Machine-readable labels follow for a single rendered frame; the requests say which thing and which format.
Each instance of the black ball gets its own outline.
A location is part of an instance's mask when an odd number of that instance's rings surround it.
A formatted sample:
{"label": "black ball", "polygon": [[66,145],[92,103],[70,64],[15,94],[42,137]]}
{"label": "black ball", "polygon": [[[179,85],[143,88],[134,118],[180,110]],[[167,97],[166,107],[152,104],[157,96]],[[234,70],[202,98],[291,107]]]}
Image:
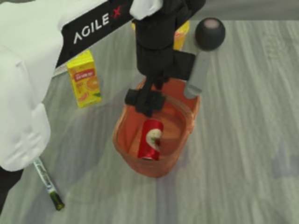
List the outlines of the black ball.
{"label": "black ball", "polygon": [[219,48],[225,39],[225,27],[216,18],[202,20],[195,30],[195,41],[203,51],[211,51]]}

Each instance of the red can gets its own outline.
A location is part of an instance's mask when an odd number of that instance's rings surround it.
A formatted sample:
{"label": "red can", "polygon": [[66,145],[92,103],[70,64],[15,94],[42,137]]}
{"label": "red can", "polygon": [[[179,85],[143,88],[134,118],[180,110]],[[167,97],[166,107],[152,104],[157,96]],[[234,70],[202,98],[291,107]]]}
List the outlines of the red can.
{"label": "red can", "polygon": [[159,160],[160,142],[164,126],[157,119],[148,119],[142,127],[138,158],[145,160]]}

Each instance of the orange bowl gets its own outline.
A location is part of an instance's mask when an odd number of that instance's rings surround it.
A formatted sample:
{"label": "orange bowl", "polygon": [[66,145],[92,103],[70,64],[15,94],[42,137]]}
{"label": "orange bowl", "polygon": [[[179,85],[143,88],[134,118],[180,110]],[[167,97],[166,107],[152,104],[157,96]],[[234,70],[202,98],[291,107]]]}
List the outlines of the orange bowl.
{"label": "orange bowl", "polygon": [[192,132],[199,110],[200,97],[184,97],[185,82],[171,79],[165,83],[162,94],[166,97],[163,109],[153,113],[153,118],[162,121],[164,131],[160,146],[160,160],[146,161],[137,158],[142,125],[146,119],[133,106],[125,105],[114,128],[113,143],[126,163],[136,172],[161,177],[168,174],[176,164],[189,134]]}

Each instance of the juice box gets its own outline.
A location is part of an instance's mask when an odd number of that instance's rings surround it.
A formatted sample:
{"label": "juice box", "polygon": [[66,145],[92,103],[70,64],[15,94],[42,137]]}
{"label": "juice box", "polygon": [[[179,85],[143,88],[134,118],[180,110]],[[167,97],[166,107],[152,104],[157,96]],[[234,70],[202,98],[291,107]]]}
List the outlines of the juice box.
{"label": "juice box", "polygon": [[78,107],[82,108],[102,100],[100,82],[90,50],[70,60],[66,67]]}
{"label": "juice box", "polygon": [[[178,28],[174,34],[174,43],[173,43],[173,49],[174,50],[182,50],[185,37],[187,33],[189,32],[190,28],[190,22],[185,22],[180,28]],[[132,29],[135,31],[135,24],[132,23]]]}

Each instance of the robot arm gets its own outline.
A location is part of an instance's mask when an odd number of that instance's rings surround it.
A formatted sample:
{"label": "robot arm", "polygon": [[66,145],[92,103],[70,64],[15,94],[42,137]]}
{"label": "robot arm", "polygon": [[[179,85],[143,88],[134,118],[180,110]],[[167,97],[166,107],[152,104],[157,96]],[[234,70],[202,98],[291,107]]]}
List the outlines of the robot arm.
{"label": "robot arm", "polygon": [[[159,110],[163,97],[150,88],[153,84],[161,87],[170,77],[188,79],[191,71],[187,66],[180,74],[166,67],[176,60],[192,65],[195,56],[173,51],[173,36],[175,29],[204,3],[204,0],[38,0],[1,4],[0,167],[21,170],[46,148],[50,126],[42,101],[55,68],[133,16],[138,69],[147,81],[141,92],[128,92],[126,103],[149,116],[153,109]],[[161,35],[154,43],[149,41],[149,36],[157,31]],[[174,64],[170,66],[172,71],[174,66],[183,68],[182,64]],[[148,108],[146,97],[160,102]]]}

